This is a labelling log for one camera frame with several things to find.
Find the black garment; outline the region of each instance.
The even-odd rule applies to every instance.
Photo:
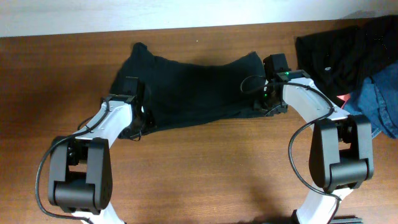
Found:
[[[398,16],[380,17],[362,28],[351,26],[299,37],[295,46],[299,69],[341,105],[336,96],[351,93],[366,77],[398,59]]]
[[[149,134],[218,119],[262,116],[253,110],[259,95],[244,95],[239,89],[250,75],[265,76],[261,59],[255,52],[227,65],[200,66],[153,56],[147,46],[136,43],[110,93],[127,94],[123,91],[126,77],[138,77],[145,83],[143,106],[153,116],[155,127],[142,133]],[[244,89],[263,84],[264,79],[254,78]]]

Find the white wall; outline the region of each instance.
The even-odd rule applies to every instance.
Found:
[[[0,0],[0,37],[398,14],[398,0]]]

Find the brown table surface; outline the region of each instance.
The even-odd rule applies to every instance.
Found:
[[[0,39],[0,223],[76,223],[45,216],[34,200],[38,163],[51,140],[97,112],[132,43],[179,62],[222,65],[256,51],[285,53],[297,68],[294,38],[364,21],[318,21]],[[293,110],[273,118],[229,119],[118,140],[111,149],[112,203],[128,223],[234,223],[290,216],[308,192],[294,175],[287,144],[304,121]],[[294,145],[310,181],[311,131]],[[398,141],[373,141],[375,174],[338,215],[366,223],[398,220]],[[41,181],[47,201],[48,161]]]

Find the pile of clothes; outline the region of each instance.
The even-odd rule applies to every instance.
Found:
[[[338,106],[367,116],[373,137],[398,138],[398,16],[299,37],[296,50],[299,69]]]

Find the denim fabric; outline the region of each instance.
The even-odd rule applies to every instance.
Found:
[[[366,78],[362,87],[351,93],[344,110],[367,116],[372,124],[372,138],[380,131],[398,138],[398,61]]]

